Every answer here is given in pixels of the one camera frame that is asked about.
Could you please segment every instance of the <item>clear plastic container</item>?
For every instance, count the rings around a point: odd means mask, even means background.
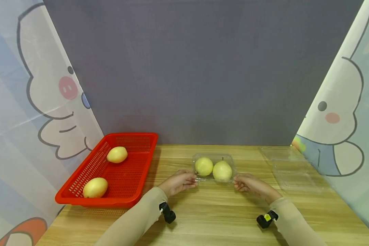
[[[234,165],[234,160],[231,155],[226,154],[226,153],[196,153],[195,155],[193,155],[193,171],[195,173],[197,173],[197,171],[195,170],[195,163],[197,162],[199,158],[202,158],[202,157],[209,158],[213,163],[213,167],[215,167],[215,164],[218,163],[219,161],[226,161],[226,163],[228,163],[228,165],[231,167],[232,175],[230,179],[226,181],[221,181],[221,180],[216,180],[213,177],[213,173],[210,173],[207,176],[200,176],[199,174],[197,174],[197,178],[196,178],[197,181],[215,181],[218,183],[233,183],[234,182],[234,176],[236,175],[236,167]]]
[[[323,174],[304,158],[294,147],[260,147],[260,152],[280,188],[285,191],[321,192],[326,185]]]

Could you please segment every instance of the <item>wooden table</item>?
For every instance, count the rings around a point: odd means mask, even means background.
[[[297,183],[302,182],[302,190],[282,190],[259,147],[158,146],[144,192],[179,169],[191,170],[192,156],[197,152],[231,154],[238,172],[254,174],[293,201],[328,245],[369,245],[369,229],[310,164],[306,166],[314,183],[301,179]],[[291,164],[293,168],[298,165],[295,161]],[[318,190],[308,189],[314,185]],[[268,211],[265,202],[250,194],[235,192],[232,184],[203,182],[195,189],[171,197],[169,205],[177,215],[176,220],[168,225],[160,217],[136,245],[287,245],[274,224],[265,230],[257,225],[257,216]],[[94,245],[125,212],[125,209],[66,205],[37,245]]]

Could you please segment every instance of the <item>yellow sticker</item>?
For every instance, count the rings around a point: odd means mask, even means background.
[[[265,218],[267,221],[272,220],[272,218],[271,218],[271,216],[270,216],[269,214],[264,215],[264,218]]]

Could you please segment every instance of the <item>orange cartoon shape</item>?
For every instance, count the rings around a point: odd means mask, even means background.
[[[42,218],[30,218],[15,226],[3,238],[0,246],[34,246],[47,230]]]

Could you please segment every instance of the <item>cartoon character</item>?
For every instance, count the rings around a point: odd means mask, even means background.
[[[0,246],[34,246],[47,230],[42,218],[30,218],[15,226],[3,238]]]
[[[18,49],[30,75],[30,104],[49,118],[39,140],[56,147],[60,160],[91,150],[101,132],[43,3],[19,17]]]
[[[320,174],[348,176],[364,163],[364,153],[348,139],[355,133],[355,110],[364,78],[352,60],[369,19],[365,1],[333,61],[293,141]]]

